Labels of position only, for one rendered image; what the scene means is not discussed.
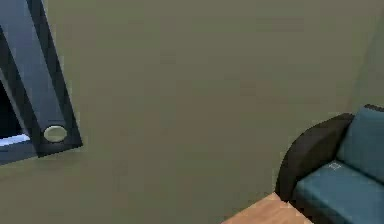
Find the teal sofa with black arms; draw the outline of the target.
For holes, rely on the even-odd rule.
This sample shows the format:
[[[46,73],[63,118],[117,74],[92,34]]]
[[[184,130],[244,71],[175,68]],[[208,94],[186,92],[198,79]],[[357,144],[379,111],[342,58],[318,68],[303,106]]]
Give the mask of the teal sofa with black arms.
[[[302,132],[275,193],[313,224],[384,224],[384,107],[366,104]]]

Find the round pale window knob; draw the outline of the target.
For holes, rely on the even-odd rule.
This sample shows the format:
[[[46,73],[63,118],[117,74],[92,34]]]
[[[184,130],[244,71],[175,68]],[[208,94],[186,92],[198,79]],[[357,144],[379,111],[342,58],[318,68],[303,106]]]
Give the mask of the round pale window knob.
[[[52,125],[44,130],[43,136],[51,143],[58,143],[67,137],[67,130],[63,126]]]

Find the dark framed window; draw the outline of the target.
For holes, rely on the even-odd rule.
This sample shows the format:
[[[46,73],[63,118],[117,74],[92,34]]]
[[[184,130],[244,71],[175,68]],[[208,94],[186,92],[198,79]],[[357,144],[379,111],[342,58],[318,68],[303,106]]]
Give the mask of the dark framed window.
[[[0,0],[0,166],[83,145],[42,0]],[[67,137],[47,141],[63,126]]]

